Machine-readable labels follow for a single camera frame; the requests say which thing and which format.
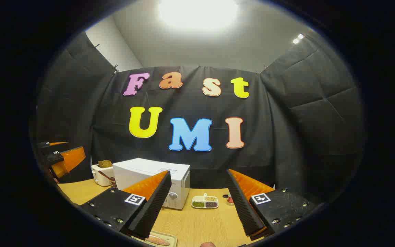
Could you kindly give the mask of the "large ceiling light panel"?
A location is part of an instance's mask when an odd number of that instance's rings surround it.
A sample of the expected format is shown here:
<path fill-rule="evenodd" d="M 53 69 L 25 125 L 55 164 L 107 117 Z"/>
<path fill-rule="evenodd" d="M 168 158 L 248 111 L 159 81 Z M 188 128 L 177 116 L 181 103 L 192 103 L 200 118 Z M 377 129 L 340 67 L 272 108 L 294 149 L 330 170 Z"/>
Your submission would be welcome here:
<path fill-rule="evenodd" d="M 178 30 L 221 30 L 237 17 L 235 0 L 160 0 L 160 20 Z"/>

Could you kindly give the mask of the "black backdrop cloth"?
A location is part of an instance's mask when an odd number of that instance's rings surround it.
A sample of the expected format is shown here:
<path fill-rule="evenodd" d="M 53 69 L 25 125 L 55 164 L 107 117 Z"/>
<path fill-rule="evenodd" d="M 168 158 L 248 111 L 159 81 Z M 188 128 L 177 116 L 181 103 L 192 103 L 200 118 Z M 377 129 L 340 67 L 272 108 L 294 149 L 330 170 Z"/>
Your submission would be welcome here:
<path fill-rule="evenodd" d="M 261 73 L 156 66 L 113 73 L 87 36 L 58 56 L 39 94 L 38 142 L 83 146 L 65 183 L 90 164 L 132 158 L 188 164 L 193 189 L 226 187 L 233 169 L 309 200 L 330 200 L 360 162 L 366 140 L 356 82 L 316 33 Z"/>

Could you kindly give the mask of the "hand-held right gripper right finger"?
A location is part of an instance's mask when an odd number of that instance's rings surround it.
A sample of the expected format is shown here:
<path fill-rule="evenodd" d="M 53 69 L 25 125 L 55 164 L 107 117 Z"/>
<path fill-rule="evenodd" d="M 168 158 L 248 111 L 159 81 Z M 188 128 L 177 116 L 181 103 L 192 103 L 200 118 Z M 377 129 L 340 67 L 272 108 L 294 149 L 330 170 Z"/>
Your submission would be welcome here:
<path fill-rule="evenodd" d="M 232 169 L 226 173 L 226 186 L 243 230 L 251 240 L 291 228 L 317 207 L 287 188 L 274 189 Z"/>

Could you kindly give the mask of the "white toaster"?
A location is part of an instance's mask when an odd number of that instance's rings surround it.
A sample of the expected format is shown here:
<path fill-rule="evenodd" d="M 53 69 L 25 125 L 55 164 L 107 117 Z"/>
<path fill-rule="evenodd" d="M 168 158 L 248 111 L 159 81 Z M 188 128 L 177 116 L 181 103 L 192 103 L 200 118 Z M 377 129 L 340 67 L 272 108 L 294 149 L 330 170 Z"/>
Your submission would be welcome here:
<path fill-rule="evenodd" d="M 111 181 L 107 178 L 114 178 L 113 167 L 100 168 L 97 164 L 91 166 L 94 181 L 102 187 L 111 186 Z"/>

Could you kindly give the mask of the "divided white dish with grains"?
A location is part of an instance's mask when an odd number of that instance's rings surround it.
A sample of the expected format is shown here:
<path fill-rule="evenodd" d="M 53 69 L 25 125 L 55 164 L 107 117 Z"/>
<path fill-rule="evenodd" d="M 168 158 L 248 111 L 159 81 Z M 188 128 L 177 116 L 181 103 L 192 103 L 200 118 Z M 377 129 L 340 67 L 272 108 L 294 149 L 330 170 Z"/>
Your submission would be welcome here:
<path fill-rule="evenodd" d="M 219 206 L 218 198 L 204 193 L 202 196 L 194 196 L 191 206 L 198 209 L 215 209 Z"/>

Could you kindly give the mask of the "white microwave oven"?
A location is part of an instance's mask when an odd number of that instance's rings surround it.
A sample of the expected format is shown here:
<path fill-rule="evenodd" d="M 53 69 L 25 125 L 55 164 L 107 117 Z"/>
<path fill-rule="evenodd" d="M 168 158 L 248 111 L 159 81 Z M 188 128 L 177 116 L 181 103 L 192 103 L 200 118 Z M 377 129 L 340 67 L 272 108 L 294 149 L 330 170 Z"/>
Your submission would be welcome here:
<path fill-rule="evenodd" d="M 123 190 L 165 170 L 171 174 L 171 188 L 163 207 L 182 210 L 190 189 L 190 166 L 144 158 L 134 158 L 113 164 L 118 189 Z"/>

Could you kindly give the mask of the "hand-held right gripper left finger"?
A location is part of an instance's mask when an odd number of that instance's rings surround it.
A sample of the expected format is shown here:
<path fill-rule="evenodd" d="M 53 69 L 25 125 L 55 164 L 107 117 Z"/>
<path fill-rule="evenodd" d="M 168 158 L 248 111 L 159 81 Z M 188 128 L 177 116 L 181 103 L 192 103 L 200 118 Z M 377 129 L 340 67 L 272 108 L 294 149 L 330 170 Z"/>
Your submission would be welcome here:
<path fill-rule="evenodd" d="M 171 188 L 169 170 L 126 189 L 109 188 L 80 208 L 99 223 L 123 234 L 148 238 Z"/>

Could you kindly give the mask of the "beige tray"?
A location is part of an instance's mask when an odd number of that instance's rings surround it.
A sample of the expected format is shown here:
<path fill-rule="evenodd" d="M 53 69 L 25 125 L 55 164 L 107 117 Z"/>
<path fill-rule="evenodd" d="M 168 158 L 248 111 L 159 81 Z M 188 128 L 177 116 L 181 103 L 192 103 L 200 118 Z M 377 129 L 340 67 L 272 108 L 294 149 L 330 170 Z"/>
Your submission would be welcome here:
<path fill-rule="evenodd" d="M 152 235 L 157 235 L 160 238 L 163 238 L 167 241 L 169 241 L 170 245 L 169 246 L 161 246 L 161 245 L 156 245 L 156 244 L 152 244 L 150 242 L 145 241 L 145 239 L 141 239 L 135 236 L 131 236 L 133 239 L 136 239 L 137 241 L 143 242 L 145 244 L 148 244 L 150 246 L 155 246 L 155 247 L 177 247 L 177 238 L 173 235 L 170 234 L 166 234 L 166 233 L 161 233 L 161 232 L 157 232 L 157 231 L 151 231 L 150 234 Z"/>

